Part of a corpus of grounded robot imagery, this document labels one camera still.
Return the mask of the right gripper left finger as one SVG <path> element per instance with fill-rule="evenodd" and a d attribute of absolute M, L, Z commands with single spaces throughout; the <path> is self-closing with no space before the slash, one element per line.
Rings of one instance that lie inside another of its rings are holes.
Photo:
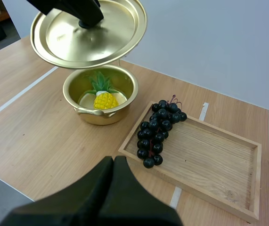
<path fill-rule="evenodd" d="M 13 209 L 1 226 L 88 226 L 111 184 L 114 161 L 104 157 L 85 176 L 46 198 Z"/>

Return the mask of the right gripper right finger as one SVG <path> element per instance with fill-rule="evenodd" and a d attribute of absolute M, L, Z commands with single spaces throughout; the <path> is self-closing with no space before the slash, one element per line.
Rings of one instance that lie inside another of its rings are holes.
<path fill-rule="evenodd" d="M 175 209 L 150 194 L 135 178 L 126 157 L 117 156 L 98 226 L 181 226 Z"/>

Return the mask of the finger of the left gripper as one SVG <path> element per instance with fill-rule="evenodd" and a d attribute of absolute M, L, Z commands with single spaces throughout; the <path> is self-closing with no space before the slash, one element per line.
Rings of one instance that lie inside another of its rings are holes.
<path fill-rule="evenodd" d="M 58 8 L 60 0 L 27 0 L 31 5 L 43 14 L 47 15 L 52 9 Z"/>
<path fill-rule="evenodd" d="M 82 28 L 92 28 L 104 19 L 97 0 L 57 0 L 54 8 L 78 18 Z"/>

